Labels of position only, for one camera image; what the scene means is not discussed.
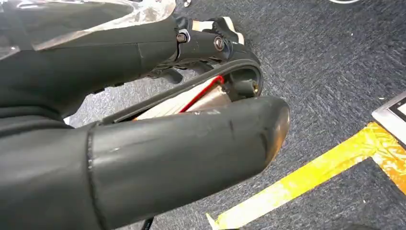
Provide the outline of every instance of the clear plastic sheet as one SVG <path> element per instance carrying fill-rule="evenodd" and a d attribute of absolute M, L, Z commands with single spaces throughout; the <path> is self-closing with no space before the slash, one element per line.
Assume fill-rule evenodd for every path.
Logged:
<path fill-rule="evenodd" d="M 0 59 L 18 52 L 10 41 L 21 26 L 25 40 L 42 50 L 96 31 L 159 22 L 175 6 L 175 0 L 0 0 Z"/>

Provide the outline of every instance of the black cable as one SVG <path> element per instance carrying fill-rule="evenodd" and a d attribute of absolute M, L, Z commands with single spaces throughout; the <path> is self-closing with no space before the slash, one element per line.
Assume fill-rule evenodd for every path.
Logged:
<path fill-rule="evenodd" d="M 154 218 L 149 218 L 144 221 L 141 230 L 149 230 L 151 228 L 152 222 L 154 222 Z"/>

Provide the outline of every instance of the metal screw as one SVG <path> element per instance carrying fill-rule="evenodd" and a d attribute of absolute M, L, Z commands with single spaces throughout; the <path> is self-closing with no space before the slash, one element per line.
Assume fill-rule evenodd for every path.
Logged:
<path fill-rule="evenodd" d="M 214 38 L 214 47 L 218 51 L 223 51 L 223 49 L 224 49 L 224 41 L 219 36 Z"/>
<path fill-rule="evenodd" d="M 176 35 L 176 40 L 177 40 L 179 43 L 185 43 L 185 42 L 188 41 L 188 38 L 186 37 L 185 34 L 178 34 L 178 35 Z"/>

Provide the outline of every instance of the yellow floor marking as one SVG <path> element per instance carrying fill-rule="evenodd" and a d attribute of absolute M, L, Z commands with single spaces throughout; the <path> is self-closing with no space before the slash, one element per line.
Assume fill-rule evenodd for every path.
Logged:
<path fill-rule="evenodd" d="M 206 214 L 214 230 L 237 229 L 373 156 L 406 194 L 406 151 L 376 123 L 218 216 Z"/>

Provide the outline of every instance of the cable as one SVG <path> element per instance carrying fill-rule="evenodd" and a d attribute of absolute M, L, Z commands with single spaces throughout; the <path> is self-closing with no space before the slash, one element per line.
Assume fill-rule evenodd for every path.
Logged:
<path fill-rule="evenodd" d="M 330 2 L 337 3 L 337 4 L 351 4 L 356 3 L 360 0 L 351 0 L 351 1 L 341 1 L 341 0 L 329 0 Z"/>
<path fill-rule="evenodd" d="M 141 230 L 149 230 L 151 228 L 152 222 L 154 221 L 154 218 L 151 217 L 149 219 L 146 219 L 144 221 L 144 224 L 142 225 Z"/>

